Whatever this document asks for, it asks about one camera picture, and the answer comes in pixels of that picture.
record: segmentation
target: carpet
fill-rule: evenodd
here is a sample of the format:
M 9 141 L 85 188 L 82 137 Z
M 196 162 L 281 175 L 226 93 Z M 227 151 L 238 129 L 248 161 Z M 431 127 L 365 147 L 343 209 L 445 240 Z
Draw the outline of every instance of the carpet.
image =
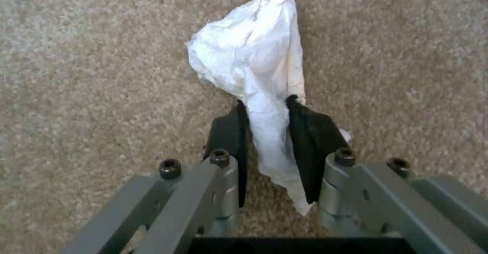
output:
M 229 94 L 185 42 L 249 0 L 0 0 L 0 252 L 57 252 L 157 159 L 200 160 Z M 296 0 L 308 106 L 359 162 L 488 196 L 488 0 Z M 322 236 L 250 162 L 241 236 Z

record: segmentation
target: bolt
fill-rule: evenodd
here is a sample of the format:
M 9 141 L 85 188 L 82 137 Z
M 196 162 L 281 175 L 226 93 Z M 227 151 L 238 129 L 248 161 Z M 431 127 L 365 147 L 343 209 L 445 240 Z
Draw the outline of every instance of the bolt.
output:
M 410 163 L 404 159 L 397 157 L 389 158 L 387 165 L 401 178 L 406 179 L 410 175 Z
M 159 174 L 164 180 L 172 180 L 181 175 L 181 164 L 177 159 L 166 159 L 159 164 Z
M 229 152 L 224 149 L 213 150 L 210 154 L 210 163 L 221 168 L 227 167 L 229 165 Z
M 336 164 L 344 167 L 351 167 L 354 165 L 356 158 L 354 157 L 354 153 L 349 148 L 337 148 L 335 153 L 335 162 Z

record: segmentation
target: metal bar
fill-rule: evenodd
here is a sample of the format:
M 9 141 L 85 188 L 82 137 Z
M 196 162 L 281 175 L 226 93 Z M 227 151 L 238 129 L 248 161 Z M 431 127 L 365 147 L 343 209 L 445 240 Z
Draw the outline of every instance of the metal bar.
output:
M 197 233 L 210 230 L 223 195 L 223 170 L 209 159 L 195 165 L 155 219 L 136 254 L 186 253 Z
M 451 176 L 412 182 L 422 197 L 488 252 L 488 201 Z
M 119 253 L 139 226 L 152 223 L 168 198 L 162 181 L 133 176 L 61 253 Z
M 385 164 L 356 165 L 346 190 L 368 228 L 392 228 L 419 253 L 484 253 Z

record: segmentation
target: crumpled tissue paper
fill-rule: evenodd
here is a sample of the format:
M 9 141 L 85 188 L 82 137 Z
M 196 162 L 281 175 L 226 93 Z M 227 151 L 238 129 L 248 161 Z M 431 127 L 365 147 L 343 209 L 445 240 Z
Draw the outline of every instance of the crumpled tissue paper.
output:
M 310 209 L 288 133 L 285 99 L 305 104 L 302 47 L 294 0 L 252 0 L 207 24 L 188 42 L 198 77 L 245 105 L 258 168 L 284 186 L 297 211 Z

